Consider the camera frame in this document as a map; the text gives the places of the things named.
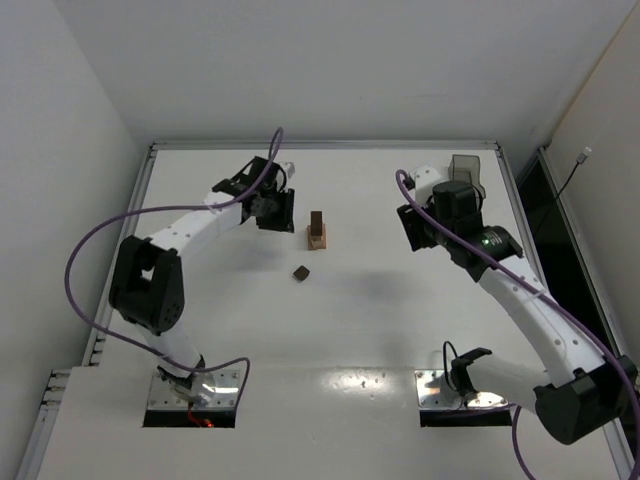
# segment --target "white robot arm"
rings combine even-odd
[[[231,179],[214,186],[202,204],[217,205],[237,197],[256,181],[266,165],[267,160],[255,157]],[[291,163],[273,163],[262,183],[244,201],[225,208],[192,211],[147,238],[130,236],[120,244],[109,303],[136,326],[150,347],[164,354],[158,370],[189,402],[208,402],[208,375],[183,370],[164,360],[170,358],[192,369],[206,366],[179,322],[185,304],[183,268],[211,241],[250,217],[256,218],[258,228],[293,232],[295,192],[285,187],[294,172]]]
[[[513,237],[502,227],[483,224],[476,188],[466,182],[443,180],[428,166],[414,170],[409,177],[406,186],[414,190],[416,202],[425,213],[542,289]],[[583,332],[539,295],[529,293],[437,231],[411,205],[398,208],[398,215],[412,250],[444,247],[453,262],[500,303],[545,367],[536,371],[503,360],[486,348],[476,348],[452,361],[451,381],[443,378],[441,382],[445,398],[460,399],[478,391],[495,393],[535,413],[547,431],[564,444],[574,443],[623,413],[629,397],[622,380]],[[635,365],[624,355],[618,360],[633,382]]]

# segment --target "metal mounting plate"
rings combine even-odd
[[[194,411],[228,412],[234,409],[240,387],[240,370],[220,370],[212,373],[215,382],[215,393],[206,406],[194,407]],[[163,382],[160,373],[151,378],[147,411],[187,410],[188,404],[171,391],[169,382]]]
[[[422,411],[474,411],[505,406],[507,400],[489,392],[478,392],[474,397],[457,398],[453,402],[440,393],[444,370],[416,370],[418,407]]]

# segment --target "white tabletop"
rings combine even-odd
[[[98,368],[74,369],[39,478],[524,478],[509,428],[420,428],[413,370],[441,368],[444,340],[540,365],[444,249],[411,252],[394,172],[429,164],[446,176],[452,153],[481,157],[485,223],[518,239],[493,150],[283,150],[297,232],[247,222],[185,272],[181,321],[207,363],[253,362],[236,428],[141,428],[154,359],[109,339]],[[198,203],[254,154],[160,151],[144,206]],[[310,210],[324,213],[327,250],[307,250]],[[180,215],[147,215],[136,234]],[[300,265],[303,283],[291,276]],[[117,314],[111,328],[136,335]],[[564,447],[526,414],[521,438],[540,479],[616,477],[601,431]]]

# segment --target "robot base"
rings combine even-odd
[[[240,370],[220,370],[212,373],[214,390],[211,401],[194,406],[192,416],[209,420],[215,428],[235,427],[235,404],[240,387]],[[153,374],[143,427],[198,428],[189,420],[188,403],[176,396],[169,382],[163,382],[159,372]]]
[[[507,400],[489,392],[478,392],[462,398],[446,395],[442,385],[444,370],[416,370],[416,392],[422,427],[510,426],[511,414]]]

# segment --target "white wall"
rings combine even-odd
[[[0,479],[14,478],[52,368],[82,357],[65,261],[126,207],[142,152],[51,0],[0,4]],[[74,286],[96,308],[116,231],[87,248]]]
[[[123,121],[169,138],[544,143],[636,0],[55,0]]]
[[[636,7],[549,148],[561,182],[585,146],[593,155],[565,190],[618,321],[640,361],[640,7]]]

